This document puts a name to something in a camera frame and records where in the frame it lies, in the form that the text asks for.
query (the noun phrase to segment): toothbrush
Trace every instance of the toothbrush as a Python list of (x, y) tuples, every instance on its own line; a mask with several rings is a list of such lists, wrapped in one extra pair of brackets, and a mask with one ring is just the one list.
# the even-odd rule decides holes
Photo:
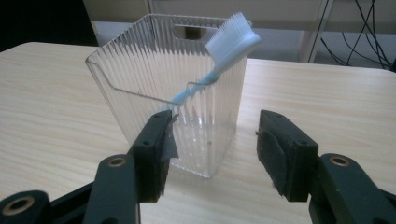
[[(206, 49), (215, 62), (215, 66), (209, 74), (198, 81), (198, 84), (210, 85), (216, 82), (221, 73), (247, 56), (260, 41), (260, 37), (251, 30), (250, 24), (242, 13), (233, 15), (221, 25), (206, 44)], [(194, 95), (202, 88), (196, 85), (187, 91), (181, 91), (172, 98), (171, 102), (182, 105), (186, 97)]]

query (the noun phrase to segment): light wood tabletop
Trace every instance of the light wood tabletop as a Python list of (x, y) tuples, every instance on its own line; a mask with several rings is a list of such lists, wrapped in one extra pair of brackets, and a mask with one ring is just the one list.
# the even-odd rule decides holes
[[(0, 53), (0, 200), (40, 189), (54, 200), (93, 181), (129, 145), (85, 59), (96, 48), (28, 43)], [(209, 179), (171, 167), (143, 223), (310, 223), (308, 203), (277, 194), (257, 159), (260, 110), (283, 114), (319, 155), (357, 161), (396, 193), (396, 74), (376, 69), (247, 61), (236, 134)]]

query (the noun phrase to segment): wood grain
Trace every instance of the wood grain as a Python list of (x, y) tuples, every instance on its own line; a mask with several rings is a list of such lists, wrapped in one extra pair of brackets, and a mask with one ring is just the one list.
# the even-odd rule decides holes
[[(29, 43), (0, 53), (0, 198), (42, 189), (56, 199), (128, 149), (84, 60), (96, 48)], [(396, 193), (396, 76), (384, 70), (248, 60), (238, 127), (218, 173), (172, 167), (144, 223), (310, 223), (307, 203), (277, 195), (257, 160), (261, 109), (281, 113), (319, 154), (357, 161)]]

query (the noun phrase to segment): white bristles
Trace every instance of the white bristles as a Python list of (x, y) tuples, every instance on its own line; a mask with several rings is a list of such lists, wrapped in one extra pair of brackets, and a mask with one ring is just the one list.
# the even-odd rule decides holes
[(256, 34), (251, 30), (250, 24), (242, 13), (237, 13), (224, 22), (212, 36), (206, 44), (207, 51), (216, 63), (224, 58), (233, 46), (244, 41), (247, 35)]

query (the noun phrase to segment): clear plastic container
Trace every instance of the clear plastic container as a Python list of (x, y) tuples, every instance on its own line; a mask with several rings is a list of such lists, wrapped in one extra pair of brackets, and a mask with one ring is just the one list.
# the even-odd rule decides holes
[[(90, 55), (86, 64), (130, 144), (149, 117), (166, 108), (180, 91), (197, 85), (214, 62), (205, 44), (224, 19), (147, 15)], [(198, 40), (180, 28), (207, 27)], [(174, 105), (176, 167), (210, 177), (218, 169), (236, 129), (247, 59), (217, 82)]]

